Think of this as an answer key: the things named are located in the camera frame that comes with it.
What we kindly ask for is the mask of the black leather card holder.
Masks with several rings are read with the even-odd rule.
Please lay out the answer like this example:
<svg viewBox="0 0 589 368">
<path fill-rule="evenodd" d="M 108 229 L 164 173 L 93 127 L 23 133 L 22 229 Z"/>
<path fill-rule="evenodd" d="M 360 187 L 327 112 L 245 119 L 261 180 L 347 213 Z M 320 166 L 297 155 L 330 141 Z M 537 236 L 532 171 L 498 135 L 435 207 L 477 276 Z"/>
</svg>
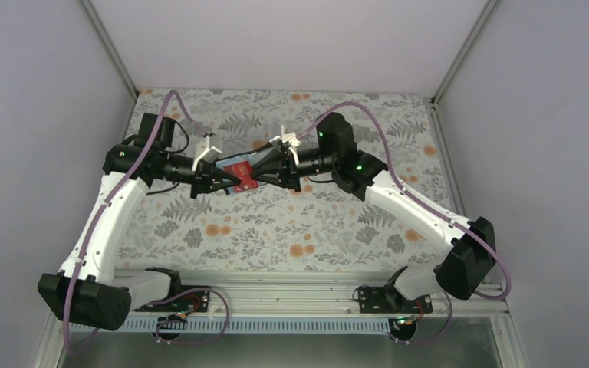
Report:
<svg viewBox="0 0 589 368">
<path fill-rule="evenodd" d="M 275 163 L 279 160 L 281 151 L 272 143 L 266 143 L 258 149 L 247 154 L 247 160 L 251 171 L 261 169 L 270 163 Z"/>
</svg>

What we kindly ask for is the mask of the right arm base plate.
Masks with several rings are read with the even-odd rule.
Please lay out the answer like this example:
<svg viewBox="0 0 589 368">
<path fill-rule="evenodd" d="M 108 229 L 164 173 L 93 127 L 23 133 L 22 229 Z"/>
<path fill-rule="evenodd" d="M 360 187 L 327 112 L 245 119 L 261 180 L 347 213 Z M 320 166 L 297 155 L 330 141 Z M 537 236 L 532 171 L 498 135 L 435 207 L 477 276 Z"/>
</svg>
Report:
<svg viewBox="0 0 589 368">
<path fill-rule="evenodd" d="M 420 314 L 432 313 L 429 295 L 406 299 L 394 287 L 361 285 L 354 289 L 351 299 L 359 304 L 362 314 Z"/>
</svg>

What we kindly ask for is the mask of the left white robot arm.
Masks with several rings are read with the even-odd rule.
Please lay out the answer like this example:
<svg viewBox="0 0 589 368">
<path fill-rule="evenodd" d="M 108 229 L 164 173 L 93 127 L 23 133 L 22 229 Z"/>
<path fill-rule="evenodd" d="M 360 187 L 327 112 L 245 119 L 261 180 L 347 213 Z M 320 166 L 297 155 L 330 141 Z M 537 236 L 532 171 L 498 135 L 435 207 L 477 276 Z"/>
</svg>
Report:
<svg viewBox="0 0 589 368">
<path fill-rule="evenodd" d="M 127 282 L 114 280 L 117 252 L 136 208 L 155 181 L 188 184 L 191 196 L 208 194 L 240 180 L 216 166 L 222 152 L 218 136 L 207 133 L 193 157 L 173 151 L 178 122 L 143 115 L 140 131 L 107 152 L 94 208 L 77 244 L 54 274 L 44 273 L 38 292 L 55 317 L 63 322 L 101 330 L 117 330 L 130 311 L 155 302 L 165 311 L 183 299 L 178 271 L 147 268 Z"/>
</svg>

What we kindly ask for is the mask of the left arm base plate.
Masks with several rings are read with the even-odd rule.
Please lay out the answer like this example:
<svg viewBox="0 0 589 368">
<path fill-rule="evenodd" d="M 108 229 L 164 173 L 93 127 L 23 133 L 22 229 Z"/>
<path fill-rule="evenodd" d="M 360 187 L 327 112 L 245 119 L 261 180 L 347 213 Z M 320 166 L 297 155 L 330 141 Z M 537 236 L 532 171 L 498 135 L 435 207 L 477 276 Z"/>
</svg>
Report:
<svg viewBox="0 0 589 368">
<path fill-rule="evenodd" d="M 206 312 L 209 305 L 210 290 L 206 287 L 196 287 L 194 291 L 190 291 L 190 289 L 192 289 L 190 286 L 183 287 L 182 292 L 175 300 L 162 304 L 143 305 L 134 309 L 134 311 L 164 314 Z"/>
</svg>

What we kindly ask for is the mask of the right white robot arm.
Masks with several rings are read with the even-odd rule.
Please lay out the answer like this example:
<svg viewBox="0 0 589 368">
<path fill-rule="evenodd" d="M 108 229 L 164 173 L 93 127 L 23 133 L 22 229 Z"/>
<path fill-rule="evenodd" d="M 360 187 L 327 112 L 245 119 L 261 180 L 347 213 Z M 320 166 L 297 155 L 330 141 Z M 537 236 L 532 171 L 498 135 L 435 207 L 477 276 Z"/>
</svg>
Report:
<svg viewBox="0 0 589 368">
<path fill-rule="evenodd" d="M 439 253 L 428 265 L 407 265 L 385 291 L 389 309 L 403 312 L 414 299 L 445 291 L 468 300 L 495 266 L 495 230 L 486 218 L 475 221 L 429 200 L 415 189 L 396 184 L 389 166 L 357 148 L 353 127 L 331 113 L 316 127 L 318 147 L 298 151 L 298 138 L 283 133 L 271 140 L 266 155 L 251 166 L 251 178 L 295 191 L 301 178 L 331 174 L 344 192 L 380 208 L 422 235 Z"/>
</svg>

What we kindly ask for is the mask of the red credit card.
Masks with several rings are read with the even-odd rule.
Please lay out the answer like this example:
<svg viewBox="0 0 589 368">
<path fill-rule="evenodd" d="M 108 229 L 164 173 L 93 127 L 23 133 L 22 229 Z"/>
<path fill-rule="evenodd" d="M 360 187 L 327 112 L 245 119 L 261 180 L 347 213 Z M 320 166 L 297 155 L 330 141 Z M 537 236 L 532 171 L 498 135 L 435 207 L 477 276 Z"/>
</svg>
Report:
<svg viewBox="0 0 589 368">
<path fill-rule="evenodd" d="M 231 159 L 220 160 L 216 166 L 223 171 L 240 179 L 240 183 L 224 189 L 227 195 L 239 194 L 257 189 L 259 183 L 251 178 L 252 168 L 249 159 L 235 157 Z"/>
</svg>

